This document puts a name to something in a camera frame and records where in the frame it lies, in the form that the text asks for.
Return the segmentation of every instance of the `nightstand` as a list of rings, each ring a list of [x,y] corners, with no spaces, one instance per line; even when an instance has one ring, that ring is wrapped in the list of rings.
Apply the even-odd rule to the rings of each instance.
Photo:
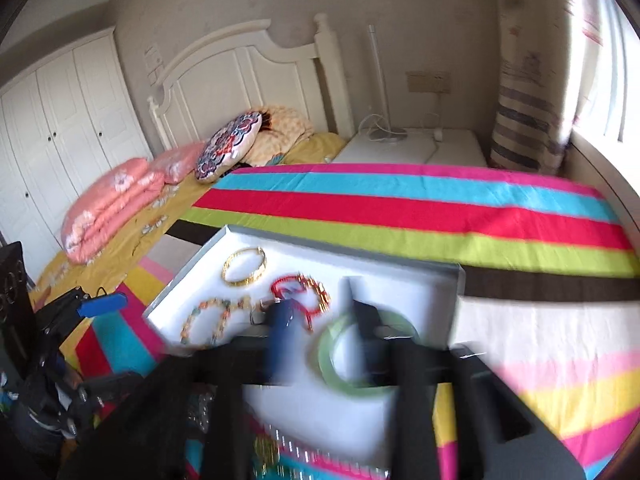
[[[486,168],[480,144],[470,130],[444,130],[438,151],[428,162],[434,150],[433,130],[407,128],[406,132],[406,140],[376,142],[369,140],[367,129],[363,129],[334,158],[334,162],[427,163]]]

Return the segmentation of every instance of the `white wardrobe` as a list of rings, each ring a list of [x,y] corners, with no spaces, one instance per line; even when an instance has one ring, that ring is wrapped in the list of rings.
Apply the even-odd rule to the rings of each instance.
[[[0,89],[0,232],[36,280],[61,249],[66,212],[98,177],[151,158],[113,28],[62,48]]]

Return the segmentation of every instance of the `curtain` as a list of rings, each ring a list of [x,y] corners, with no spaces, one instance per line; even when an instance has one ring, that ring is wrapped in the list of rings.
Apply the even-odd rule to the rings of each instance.
[[[589,101],[601,0],[498,0],[500,95],[490,164],[556,174]]]

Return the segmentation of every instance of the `striped blanket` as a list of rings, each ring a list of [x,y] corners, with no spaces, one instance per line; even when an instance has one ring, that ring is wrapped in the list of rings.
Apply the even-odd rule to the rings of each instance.
[[[94,321],[68,358],[88,376],[148,372],[161,343],[140,319],[217,230],[236,224],[466,271],[452,342],[497,373],[597,473],[640,415],[640,263],[599,193],[476,168],[325,164],[238,170],[186,211],[128,273],[130,305]],[[451,391],[438,390],[444,478],[455,478]],[[198,469],[198,447],[188,447]]]

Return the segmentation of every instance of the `round patterned pillow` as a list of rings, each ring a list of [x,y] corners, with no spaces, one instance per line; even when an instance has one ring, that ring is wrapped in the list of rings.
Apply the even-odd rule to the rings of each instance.
[[[195,176],[199,182],[213,182],[243,158],[254,144],[262,126],[262,114],[249,112],[220,128],[210,139],[198,159]]]

